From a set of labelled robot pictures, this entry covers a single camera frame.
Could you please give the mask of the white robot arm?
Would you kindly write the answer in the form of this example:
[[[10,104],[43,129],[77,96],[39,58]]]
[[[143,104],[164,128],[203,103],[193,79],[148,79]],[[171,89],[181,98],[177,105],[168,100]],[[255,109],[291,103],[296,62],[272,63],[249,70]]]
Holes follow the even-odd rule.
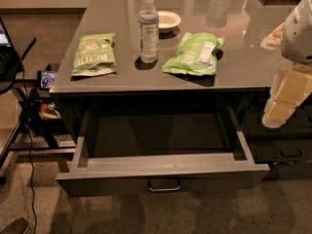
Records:
[[[266,128],[277,129],[312,94],[312,0],[301,0],[260,46],[280,49],[282,57],[292,62],[287,70],[275,73],[262,116]]]

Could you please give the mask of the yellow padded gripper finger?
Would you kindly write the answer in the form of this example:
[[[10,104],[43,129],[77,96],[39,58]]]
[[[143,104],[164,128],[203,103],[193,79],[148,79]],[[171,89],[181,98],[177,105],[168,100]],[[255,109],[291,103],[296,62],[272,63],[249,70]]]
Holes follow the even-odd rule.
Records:
[[[264,107],[262,124],[270,129],[280,128],[311,94],[311,65],[294,63],[287,70],[278,70]]]

